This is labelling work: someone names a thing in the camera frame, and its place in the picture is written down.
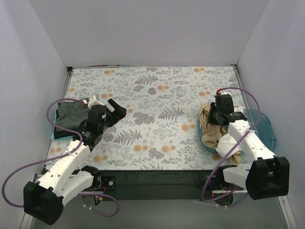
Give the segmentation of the tan t shirt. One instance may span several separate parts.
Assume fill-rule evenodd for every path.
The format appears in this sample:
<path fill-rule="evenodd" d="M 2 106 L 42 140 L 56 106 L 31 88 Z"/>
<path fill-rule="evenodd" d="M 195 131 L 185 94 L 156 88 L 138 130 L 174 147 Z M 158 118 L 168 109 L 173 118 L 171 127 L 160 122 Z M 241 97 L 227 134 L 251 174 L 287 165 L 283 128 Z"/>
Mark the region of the tan t shirt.
<path fill-rule="evenodd" d="M 202 131 L 202 136 L 200 137 L 200 139 L 204 146 L 211 149 L 212 152 L 215 153 L 218 157 L 221 157 L 217 153 L 216 147 L 219 139 L 224 134 L 227 134 L 227 131 L 224 129 L 224 127 L 207 123 L 209 111 L 210 111 L 209 103 L 204 103 L 201 105 L 200 114 L 199 114 L 199 126 L 200 126 L 200 130 Z"/>

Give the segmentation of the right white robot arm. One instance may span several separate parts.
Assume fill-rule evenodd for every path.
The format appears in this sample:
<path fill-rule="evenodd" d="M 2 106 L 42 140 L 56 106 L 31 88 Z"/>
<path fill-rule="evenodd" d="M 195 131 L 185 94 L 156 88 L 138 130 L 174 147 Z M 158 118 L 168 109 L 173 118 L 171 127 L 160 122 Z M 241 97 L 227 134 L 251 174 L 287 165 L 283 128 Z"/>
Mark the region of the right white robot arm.
<path fill-rule="evenodd" d="M 217 93 L 211 103 L 208 122 L 227 129 L 252 163 L 250 170 L 237 166 L 221 166 L 216 171 L 216 185 L 246 189 L 253 200 L 286 196 L 289 191 L 290 163 L 278 157 L 260 140 L 242 112 L 234 111 L 229 93 Z"/>

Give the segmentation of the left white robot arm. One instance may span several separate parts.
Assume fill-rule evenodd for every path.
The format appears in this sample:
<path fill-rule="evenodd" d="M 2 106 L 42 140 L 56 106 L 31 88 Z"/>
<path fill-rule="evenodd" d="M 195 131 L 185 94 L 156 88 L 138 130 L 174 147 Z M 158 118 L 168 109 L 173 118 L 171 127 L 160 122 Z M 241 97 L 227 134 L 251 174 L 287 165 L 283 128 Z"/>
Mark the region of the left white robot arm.
<path fill-rule="evenodd" d="M 96 191 L 101 187 L 98 169 L 85 167 L 73 176 L 77 166 L 101 141 L 106 129 L 126 116 L 126 108 L 113 99 L 109 109 L 95 95 L 83 104 L 88 107 L 87 118 L 80 122 L 77 132 L 69 143 L 67 153 L 36 182 L 28 182 L 23 189 L 25 213 L 48 224 L 54 224 L 61 216 L 64 206 L 85 189 Z"/>

